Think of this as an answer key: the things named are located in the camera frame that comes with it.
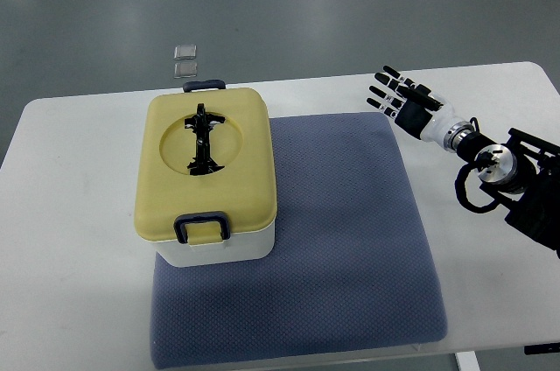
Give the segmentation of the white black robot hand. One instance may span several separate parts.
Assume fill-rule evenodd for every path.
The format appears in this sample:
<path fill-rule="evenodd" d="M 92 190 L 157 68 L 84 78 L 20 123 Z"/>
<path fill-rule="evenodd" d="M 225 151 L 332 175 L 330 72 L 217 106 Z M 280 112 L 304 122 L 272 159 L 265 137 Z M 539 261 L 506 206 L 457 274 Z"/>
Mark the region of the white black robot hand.
<path fill-rule="evenodd" d="M 373 95 L 367 103 L 410 136 L 455 152 L 460 141 L 475 131 L 445 98 L 394 68 L 385 66 L 374 78 L 378 84 L 369 87 Z"/>

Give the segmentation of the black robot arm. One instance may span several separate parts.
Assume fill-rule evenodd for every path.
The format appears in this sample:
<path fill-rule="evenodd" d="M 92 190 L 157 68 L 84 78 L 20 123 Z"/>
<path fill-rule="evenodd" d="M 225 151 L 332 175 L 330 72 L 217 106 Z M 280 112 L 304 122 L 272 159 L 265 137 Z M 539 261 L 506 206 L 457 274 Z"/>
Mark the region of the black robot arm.
<path fill-rule="evenodd" d="M 508 134 L 505 143 L 496 143 L 480 133 L 476 118 L 454 134 L 451 148 L 465 161 L 454 183 L 457 200 L 476 214 L 504 206 L 510 227 L 558 252 L 559 147 L 515 128 Z M 471 172 L 477 172 L 479 189 L 492 198 L 484 206 L 468 199 Z"/>

